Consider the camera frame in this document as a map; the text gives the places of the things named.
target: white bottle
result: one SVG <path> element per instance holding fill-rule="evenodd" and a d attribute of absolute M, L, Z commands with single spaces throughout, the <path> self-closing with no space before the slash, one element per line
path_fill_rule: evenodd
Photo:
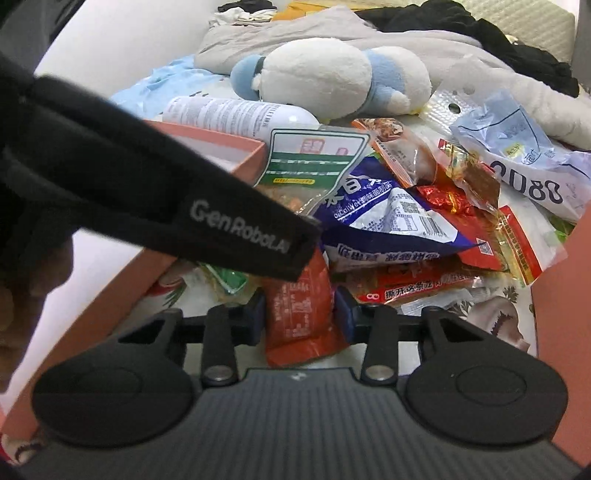
<path fill-rule="evenodd" d="M 162 120 L 256 138 L 266 144 L 273 129 L 320 125 L 314 115 L 298 106 L 210 97 L 176 97 L 164 109 Z"/>

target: barcode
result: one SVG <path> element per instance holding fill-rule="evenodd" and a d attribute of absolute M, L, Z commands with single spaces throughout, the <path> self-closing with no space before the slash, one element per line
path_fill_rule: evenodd
<path fill-rule="evenodd" d="M 428 235 L 444 236 L 443 230 L 439 228 L 439 225 L 435 223 L 435 220 L 431 217 L 421 216 L 420 218 Z"/>
<path fill-rule="evenodd" d="M 476 238 L 476 242 L 480 244 L 480 245 L 478 245 L 478 250 L 480 250 L 481 254 L 490 255 L 490 256 L 495 255 L 492 252 L 492 248 L 491 248 L 491 245 L 489 244 L 489 242 L 485 242 L 484 240 L 481 240 L 479 238 Z"/>
<path fill-rule="evenodd" d="M 400 206 L 404 210 L 404 213 L 418 213 L 418 207 L 416 203 L 400 202 Z"/>

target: red snack bag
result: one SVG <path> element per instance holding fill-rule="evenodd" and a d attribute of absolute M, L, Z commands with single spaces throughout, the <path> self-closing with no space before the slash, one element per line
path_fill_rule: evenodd
<path fill-rule="evenodd" d="M 267 362 L 299 364 L 346 348 L 333 321 L 329 271 L 319 249 L 296 283 L 264 280 L 267 295 Z"/>
<path fill-rule="evenodd" d="M 505 271 L 507 261 L 496 238 L 497 218 L 474 208 L 463 190 L 452 185 L 417 187 L 423 199 L 463 236 L 477 244 L 459 252 L 462 263 L 487 270 Z"/>
<path fill-rule="evenodd" d="M 450 257 L 352 273 L 345 285 L 359 301 L 396 305 L 447 288 L 480 287 L 481 274 Z"/>

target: transparent plastic bag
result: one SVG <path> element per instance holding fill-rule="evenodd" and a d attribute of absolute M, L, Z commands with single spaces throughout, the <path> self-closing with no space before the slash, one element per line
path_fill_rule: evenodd
<path fill-rule="evenodd" d="M 479 59 L 470 55 L 455 62 L 419 117 L 451 138 L 449 126 L 464 113 L 482 105 L 486 98 L 498 90 L 495 80 L 488 75 L 488 69 Z"/>
<path fill-rule="evenodd" d="M 476 155 L 468 153 L 461 145 L 452 141 L 440 139 L 436 161 L 445 168 L 448 177 L 461 188 L 468 201 L 489 213 L 496 214 L 499 206 L 499 191 L 501 182 L 495 173 Z"/>
<path fill-rule="evenodd" d="M 403 188 L 432 183 L 437 162 L 428 145 L 395 118 L 359 118 L 351 123 L 360 130 L 375 133 L 374 151 Z"/>

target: blue snack bag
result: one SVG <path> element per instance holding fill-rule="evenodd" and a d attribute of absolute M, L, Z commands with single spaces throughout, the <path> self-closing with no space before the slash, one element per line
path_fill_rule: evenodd
<path fill-rule="evenodd" d="M 314 216 L 336 272 L 453 255 L 476 244 L 419 197 L 404 190 L 373 156 L 353 169 Z"/>

